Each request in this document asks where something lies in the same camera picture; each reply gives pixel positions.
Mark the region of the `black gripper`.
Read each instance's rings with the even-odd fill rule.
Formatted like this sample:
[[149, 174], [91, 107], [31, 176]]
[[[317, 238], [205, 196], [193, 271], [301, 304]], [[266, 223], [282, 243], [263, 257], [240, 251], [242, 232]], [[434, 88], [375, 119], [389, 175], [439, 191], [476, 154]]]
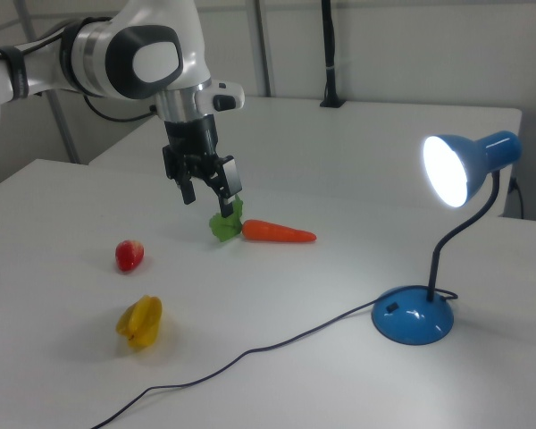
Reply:
[[175, 181], [183, 203], [196, 201], [194, 186], [183, 156], [213, 159], [203, 181], [218, 197], [220, 213], [227, 218], [234, 213], [233, 202], [242, 190], [233, 156], [218, 157], [218, 134], [214, 116], [209, 114], [189, 122], [165, 122], [169, 145], [163, 147], [166, 176]]

